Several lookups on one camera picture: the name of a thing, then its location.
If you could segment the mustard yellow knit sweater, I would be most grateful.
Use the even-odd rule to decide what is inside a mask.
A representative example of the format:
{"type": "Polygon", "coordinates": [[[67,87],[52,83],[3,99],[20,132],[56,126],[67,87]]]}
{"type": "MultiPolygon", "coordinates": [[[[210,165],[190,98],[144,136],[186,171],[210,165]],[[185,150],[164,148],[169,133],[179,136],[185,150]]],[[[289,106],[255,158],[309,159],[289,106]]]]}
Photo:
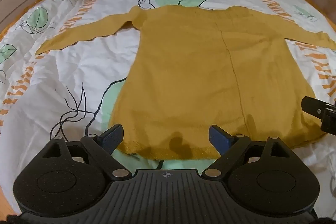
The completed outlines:
{"type": "Polygon", "coordinates": [[[209,127],[298,147],[322,136],[301,109],[313,90],[287,46],[334,49],[326,33],[245,7],[204,10],[133,7],[45,41],[38,54],[115,34],[132,25],[139,48],[109,123],[120,124],[119,149],[151,160],[214,159],[209,127]]]}

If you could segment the white leaf-print duvet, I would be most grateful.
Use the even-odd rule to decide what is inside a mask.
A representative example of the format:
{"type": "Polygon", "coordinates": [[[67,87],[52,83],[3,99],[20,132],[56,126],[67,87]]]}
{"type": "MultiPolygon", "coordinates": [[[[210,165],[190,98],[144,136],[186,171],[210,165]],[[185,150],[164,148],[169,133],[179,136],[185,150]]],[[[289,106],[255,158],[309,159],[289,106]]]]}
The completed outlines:
{"type": "MultiPolygon", "coordinates": [[[[245,6],[270,13],[263,0],[198,0],[203,8],[245,6]]],[[[36,56],[46,39],[75,25],[124,13],[153,0],[41,0],[1,37],[1,189],[18,213],[13,184],[55,134],[80,139],[85,127],[107,129],[110,114],[138,50],[139,33],[82,42],[36,56]]]]}

